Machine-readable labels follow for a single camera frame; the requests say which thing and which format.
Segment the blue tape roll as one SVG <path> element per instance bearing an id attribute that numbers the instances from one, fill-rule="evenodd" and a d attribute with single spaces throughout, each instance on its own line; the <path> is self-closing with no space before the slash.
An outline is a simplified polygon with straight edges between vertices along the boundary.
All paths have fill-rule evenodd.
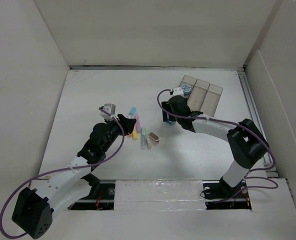
<path id="1" fill-rule="evenodd" d="M 194 86 L 189 83 L 183 83 L 180 85 L 180 87 L 182 89 L 183 96 L 188 98 L 189 95 L 192 93 Z"/>
<path id="2" fill-rule="evenodd" d="M 166 121 L 166 123 L 169 124 L 169 125 L 175 125 L 176 122 L 177 122 L 176 120 L 172 121 L 172 120 L 169 120 L 169 119 Z"/>

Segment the pink highlighter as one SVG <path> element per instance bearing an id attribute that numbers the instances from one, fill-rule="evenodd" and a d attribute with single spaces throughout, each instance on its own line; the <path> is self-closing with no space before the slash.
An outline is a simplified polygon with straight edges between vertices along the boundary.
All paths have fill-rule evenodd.
<path id="1" fill-rule="evenodd" d="M 139 115 L 136 113 L 134 116 L 135 116 L 135 119 L 136 119 L 136 125 L 135 125 L 136 131 L 137 131 L 137 133 L 140 133 L 142 128 L 141 128 L 141 124 L 140 124 Z"/>

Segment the blue highlighter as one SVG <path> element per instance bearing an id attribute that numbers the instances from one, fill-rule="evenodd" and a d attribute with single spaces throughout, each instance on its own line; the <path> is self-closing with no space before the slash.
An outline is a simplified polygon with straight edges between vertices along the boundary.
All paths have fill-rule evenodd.
<path id="1" fill-rule="evenodd" d="M 132 107 L 131 110 L 130 110 L 129 113 L 128 113 L 127 118 L 128 118 L 128 119 L 132 119 L 132 118 L 134 117 L 136 111 L 137 111 L 137 108 L 136 108 L 136 107 Z"/>

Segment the yellow highlighter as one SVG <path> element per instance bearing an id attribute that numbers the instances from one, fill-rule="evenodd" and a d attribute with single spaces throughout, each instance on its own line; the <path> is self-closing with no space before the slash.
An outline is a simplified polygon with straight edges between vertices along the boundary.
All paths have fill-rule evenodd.
<path id="1" fill-rule="evenodd" d="M 135 141 L 135 140 L 137 140 L 138 139 L 138 133 L 137 133 L 137 131 L 134 129 L 133 130 L 133 132 L 132 132 L 132 139 Z"/>

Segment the green highlighter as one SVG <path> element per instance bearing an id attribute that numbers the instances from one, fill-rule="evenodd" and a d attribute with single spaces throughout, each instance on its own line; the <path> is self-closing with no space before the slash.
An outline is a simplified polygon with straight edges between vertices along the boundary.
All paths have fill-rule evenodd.
<path id="1" fill-rule="evenodd" d="M 145 150 L 147 147 L 147 140 L 146 140 L 146 128 L 141 128 L 141 134 L 140 134 L 140 149 Z"/>

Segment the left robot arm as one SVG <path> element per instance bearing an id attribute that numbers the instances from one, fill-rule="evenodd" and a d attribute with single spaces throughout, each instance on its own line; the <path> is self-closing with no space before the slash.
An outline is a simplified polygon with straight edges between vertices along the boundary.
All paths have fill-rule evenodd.
<path id="1" fill-rule="evenodd" d="M 100 180 L 92 171 L 107 160 L 106 153 L 114 141 L 134 130 L 136 119 L 104 114 L 82 149 L 67 167 L 52 170 L 53 176 L 41 186 L 22 188 L 18 194 L 12 221 L 26 235 L 37 240 L 50 228 L 54 218 L 77 200 L 95 198 Z"/>

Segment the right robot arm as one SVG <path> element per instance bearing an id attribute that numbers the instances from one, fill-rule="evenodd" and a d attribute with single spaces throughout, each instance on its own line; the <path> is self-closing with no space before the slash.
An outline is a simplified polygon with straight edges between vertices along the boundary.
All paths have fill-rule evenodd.
<path id="1" fill-rule="evenodd" d="M 178 122 L 190 132 L 207 134 L 229 144 L 233 162 L 214 186 L 205 185 L 201 196 L 207 200 L 223 201 L 247 191 L 245 178 L 251 168 L 267 153 L 269 146 L 254 122 L 244 119 L 239 123 L 212 118 L 202 111 L 191 110 L 181 95 L 159 101 L 163 121 Z"/>

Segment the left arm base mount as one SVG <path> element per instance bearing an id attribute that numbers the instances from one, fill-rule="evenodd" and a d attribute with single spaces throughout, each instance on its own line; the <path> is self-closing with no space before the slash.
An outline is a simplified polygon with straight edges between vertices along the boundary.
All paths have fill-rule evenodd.
<path id="1" fill-rule="evenodd" d="M 89 194 L 78 201 L 74 202 L 68 207 L 68 210 L 92 210 L 92 211 L 110 211 L 114 209 L 115 193 L 116 193 L 116 181 L 115 180 L 103 180 L 88 174 L 83 177 L 91 189 Z"/>

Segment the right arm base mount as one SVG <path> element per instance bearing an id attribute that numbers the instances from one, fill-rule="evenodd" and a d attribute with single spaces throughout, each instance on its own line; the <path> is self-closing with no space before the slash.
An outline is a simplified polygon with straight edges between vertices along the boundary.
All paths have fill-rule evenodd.
<path id="1" fill-rule="evenodd" d="M 200 197 L 207 210 L 250 210 L 252 208 L 245 178 L 222 176 L 219 180 L 203 180 Z"/>

